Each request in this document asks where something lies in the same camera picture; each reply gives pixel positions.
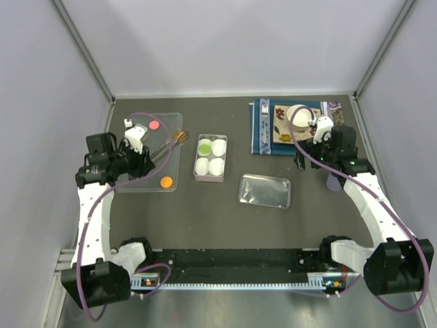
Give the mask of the metal tongs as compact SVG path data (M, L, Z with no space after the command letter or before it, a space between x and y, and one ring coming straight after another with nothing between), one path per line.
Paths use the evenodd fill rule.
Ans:
M174 132L162 146L160 146L157 150L154 151L153 154L150 155L150 159L153 163L157 163L159 160L161 160L166 154L168 154L170 149L174 149L177 148L178 146L181 146L175 144L176 137L179 132L181 131Z

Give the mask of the green round cookie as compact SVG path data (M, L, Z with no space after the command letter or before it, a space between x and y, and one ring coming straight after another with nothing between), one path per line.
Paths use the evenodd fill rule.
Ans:
M199 153L201 156L208 156L211 153L211 145L209 144L201 144L199 147Z

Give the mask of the orange round cookie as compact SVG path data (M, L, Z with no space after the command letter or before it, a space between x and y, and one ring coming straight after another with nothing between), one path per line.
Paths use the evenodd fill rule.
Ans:
M186 142L189 138L189 132L188 131L181 131L178 133L176 137L176 145L182 145L184 142Z

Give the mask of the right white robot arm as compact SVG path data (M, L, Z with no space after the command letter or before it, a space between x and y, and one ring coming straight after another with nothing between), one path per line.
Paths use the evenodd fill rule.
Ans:
M364 277L375 296L403 292L426 293L434 247L418 239L395 214L366 158L358 157L356 131L335 126L323 133L322 141L296 142L299 169L309 159L313 168L327 169L350 197L370 233L372 247L364 247L346 236L328 236L318 254L320 265L329 271L341 264Z

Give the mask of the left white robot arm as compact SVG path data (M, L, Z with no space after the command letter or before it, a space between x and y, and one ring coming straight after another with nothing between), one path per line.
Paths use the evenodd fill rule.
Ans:
M145 131L133 128L121 141L113 133L86 138L88 153L75 175L80 203L79 235L69 269L61 283L83 310L125 301L130 296L130 278L147 271L155 255L145 237L124 241L116 254L110 247L110 214L118 178L146 176L155 165L144 146Z

